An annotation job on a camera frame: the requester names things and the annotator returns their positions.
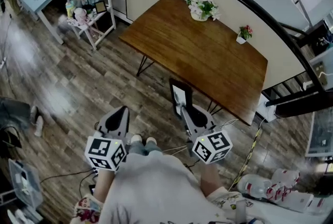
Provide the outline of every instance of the shoe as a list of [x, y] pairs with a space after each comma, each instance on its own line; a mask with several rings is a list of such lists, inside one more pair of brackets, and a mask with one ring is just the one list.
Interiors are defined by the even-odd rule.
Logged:
[[36, 121], [36, 131], [35, 135], [38, 137], [41, 137], [43, 134], [43, 126], [44, 126], [44, 120], [42, 116], [38, 116]]
[[142, 137], [141, 135], [133, 135], [133, 137], [131, 138], [131, 144], [133, 144], [134, 142], [142, 142]]
[[36, 124], [36, 117], [38, 113], [38, 108], [36, 106], [32, 106], [30, 110], [30, 122], [35, 125]]
[[154, 137], [149, 137], [147, 140], [146, 140], [146, 144], [148, 142], [154, 142], [156, 145], [157, 145], [157, 142], [156, 142], [156, 139]]

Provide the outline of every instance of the plastic bottle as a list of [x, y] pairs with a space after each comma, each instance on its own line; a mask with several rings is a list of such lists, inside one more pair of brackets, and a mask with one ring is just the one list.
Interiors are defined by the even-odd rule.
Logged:
[[246, 193], [255, 198], [268, 198], [272, 182], [259, 175], [244, 175], [237, 184], [240, 193]]
[[292, 188], [299, 181], [299, 178], [300, 172], [297, 170], [286, 170], [278, 168], [272, 176], [272, 182], [281, 182], [287, 188]]
[[283, 197], [283, 193], [286, 187], [281, 183], [274, 183], [267, 192], [267, 199], [273, 203], [280, 201]]

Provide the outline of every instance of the flower pot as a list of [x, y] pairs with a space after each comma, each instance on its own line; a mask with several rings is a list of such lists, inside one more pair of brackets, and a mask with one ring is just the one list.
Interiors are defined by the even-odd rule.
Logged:
[[242, 38], [240, 36], [240, 34], [238, 34], [237, 38], [236, 38], [236, 41], [240, 44], [244, 44], [246, 42], [246, 40], [244, 38]]
[[205, 22], [208, 20], [209, 16], [205, 15], [203, 18], [201, 18], [201, 15], [196, 14], [195, 12], [191, 12], [191, 16], [194, 20], [200, 21], [200, 22]]

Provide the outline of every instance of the wooden floor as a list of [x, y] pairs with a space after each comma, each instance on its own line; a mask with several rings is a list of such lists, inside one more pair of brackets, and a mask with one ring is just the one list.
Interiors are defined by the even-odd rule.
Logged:
[[[56, 8], [48, 7], [45, 15], [58, 24]], [[142, 56], [118, 39], [125, 29], [118, 22], [117, 29], [92, 51], [86, 38], [77, 40], [64, 25], [58, 30], [65, 43], [59, 45], [40, 21], [34, 22], [25, 13], [12, 21], [9, 11], [0, 16], [1, 53], [6, 41], [8, 67], [8, 73], [5, 68], [0, 71], [0, 95], [37, 105], [45, 119], [43, 137], [21, 130], [23, 148], [13, 149], [11, 154], [13, 159], [35, 166], [40, 180], [89, 169], [84, 157], [86, 139], [105, 113], [121, 105], [130, 108], [130, 132], [154, 136], [162, 149], [184, 145], [186, 135], [173, 114], [169, 90], [169, 77], [174, 76], [154, 64], [136, 77]], [[194, 103], [206, 108], [209, 102], [195, 91]], [[234, 119], [225, 111], [214, 118], [221, 124]], [[225, 126], [234, 145], [220, 166], [227, 188], [246, 159], [260, 122], [256, 116], [250, 127], [241, 121]], [[246, 173], [270, 177], [277, 168], [299, 169], [297, 188], [311, 191], [319, 175], [314, 172], [317, 161], [304, 158], [310, 125], [310, 114], [263, 123]], [[188, 165], [193, 163], [186, 151], [176, 156]], [[7, 161], [2, 159], [0, 166], [8, 177]], [[192, 169], [198, 176], [198, 168]], [[44, 182], [40, 213], [52, 222], [67, 223], [80, 198], [79, 182], [86, 175]], [[82, 192], [88, 192], [92, 183], [91, 176], [83, 182]]]

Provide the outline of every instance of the cable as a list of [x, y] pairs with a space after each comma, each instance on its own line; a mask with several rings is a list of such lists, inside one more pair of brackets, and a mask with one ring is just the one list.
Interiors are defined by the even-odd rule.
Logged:
[[14, 126], [4, 126], [4, 127], [2, 127], [1, 129], [0, 129], [0, 131], [6, 131], [6, 129], [8, 129], [8, 128], [13, 128], [14, 130], [15, 130], [15, 132], [16, 132], [16, 134], [17, 134], [17, 138], [18, 138], [18, 140], [19, 140], [19, 142], [20, 142], [20, 144], [21, 144], [21, 137], [20, 137], [20, 133], [17, 131], [17, 129], [14, 127]]
[[233, 120], [230, 120], [230, 121], [227, 121], [227, 122], [225, 122], [225, 123], [220, 127], [220, 129], [222, 129], [223, 126], [226, 126], [226, 125], [229, 125], [229, 124], [234, 124], [236, 121], [238, 121], [237, 118], [235, 118], [235, 119], [233, 119]]
[[188, 167], [188, 168], [192, 168], [192, 167], [195, 166], [199, 161], [200, 161], [200, 160], [197, 160], [197, 161], [195, 161], [192, 165], [187, 166], [187, 167]]
[[183, 148], [183, 147], [186, 147], [186, 146], [182, 146], [182, 147], [176, 147], [176, 148], [167, 149], [167, 150], [164, 150], [163, 152], [170, 151], [170, 150], [176, 150], [176, 149]]
[[77, 174], [82, 174], [82, 173], [90, 172], [91, 170], [92, 170], [92, 168], [89, 169], [89, 170], [86, 170], [86, 171], [84, 171], [84, 172], [77, 172], [77, 173], [69, 173], [69, 174], [62, 174], [62, 175], [51, 176], [51, 177], [48, 177], [48, 178], [45, 178], [44, 180], [42, 180], [42, 181], [40, 182], [40, 184], [42, 184], [44, 181], [46, 181], [46, 180], [48, 180], [48, 179], [51, 179], [51, 178], [58, 178], [58, 177], [64, 177], [64, 176], [77, 175]]
[[183, 149], [177, 151], [176, 153], [173, 153], [172, 155], [175, 155], [175, 154], [177, 154], [177, 153], [179, 153], [179, 152], [182, 152], [182, 151], [185, 150], [185, 149], [187, 149], [187, 148], [183, 148]]
[[319, 74], [318, 78], [320, 78], [322, 74], [324, 74], [324, 75], [326, 75], [326, 76], [331, 76], [331, 75], [333, 75], [333, 73], [325, 73], [325, 72], [321, 72], [321, 73]]
[[79, 185], [79, 193], [80, 193], [80, 197], [81, 197], [81, 199], [82, 199], [81, 184], [82, 184], [82, 182], [83, 182], [86, 178], [88, 178], [88, 177], [89, 177], [90, 175], [92, 175], [93, 173], [95, 173], [95, 172], [90, 173], [88, 176], [85, 176], [85, 177], [80, 181], [80, 185]]
[[266, 119], [266, 118], [264, 118], [264, 119], [261, 121], [261, 123], [259, 124], [259, 128], [258, 128], [258, 130], [260, 130], [261, 124], [264, 122], [265, 119]]
[[11, 21], [12, 21], [12, 19], [10, 19], [10, 22], [9, 22], [9, 25], [8, 25], [8, 28], [7, 28], [7, 31], [6, 31], [6, 37], [5, 37], [5, 42], [4, 42], [4, 51], [2, 52], [2, 59], [5, 58], [6, 42], [7, 42], [8, 30], [9, 30], [9, 27], [11, 25]]

